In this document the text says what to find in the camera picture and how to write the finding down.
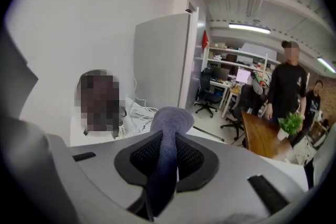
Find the cap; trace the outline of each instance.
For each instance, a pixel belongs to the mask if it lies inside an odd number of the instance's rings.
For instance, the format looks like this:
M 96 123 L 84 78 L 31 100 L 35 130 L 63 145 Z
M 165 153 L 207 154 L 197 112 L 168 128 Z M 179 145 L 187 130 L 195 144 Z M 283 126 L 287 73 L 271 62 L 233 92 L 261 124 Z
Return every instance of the cap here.
M 295 41 L 283 41 L 282 43 L 281 43 L 281 46 L 283 47 L 283 48 L 298 48 L 298 49 L 300 49 L 300 47 L 299 47 L 299 44 L 297 44 Z

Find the ceiling light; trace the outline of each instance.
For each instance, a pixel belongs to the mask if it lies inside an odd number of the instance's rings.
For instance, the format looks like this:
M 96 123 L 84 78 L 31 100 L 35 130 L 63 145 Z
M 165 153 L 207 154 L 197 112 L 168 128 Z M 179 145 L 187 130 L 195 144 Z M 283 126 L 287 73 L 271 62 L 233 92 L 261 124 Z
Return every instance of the ceiling light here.
M 264 33 L 264 34 L 271 33 L 271 30 L 269 30 L 267 28 L 262 28 L 262 27 L 253 26 L 253 25 L 229 24 L 229 28 L 250 30 L 250 31 L 260 32 L 260 33 Z
M 324 61 L 321 57 L 317 58 L 317 60 L 323 64 L 326 68 L 328 68 L 331 72 L 336 73 L 335 69 L 333 69 L 326 61 Z
M 204 27 L 205 26 L 205 23 L 203 23 L 203 22 L 198 22 L 197 23 L 197 27 L 198 28 L 202 28 L 202 27 Z

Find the monitor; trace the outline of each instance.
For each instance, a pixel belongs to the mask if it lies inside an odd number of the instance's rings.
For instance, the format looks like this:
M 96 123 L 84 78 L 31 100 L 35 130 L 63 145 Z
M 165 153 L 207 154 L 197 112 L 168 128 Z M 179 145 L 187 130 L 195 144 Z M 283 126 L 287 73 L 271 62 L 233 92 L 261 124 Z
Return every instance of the monitor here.
M 212 67 L 211 68 L 211 77 L 215 79 L 222 79 L 222 80 L 227 80 L 229 76 L 229 69 L 225 68 L 220 68 L 220 67 Z
M 251 72 L 243 69 L 238 69 L 237 82 L 247 83 L 248 78 L 251 76 Z

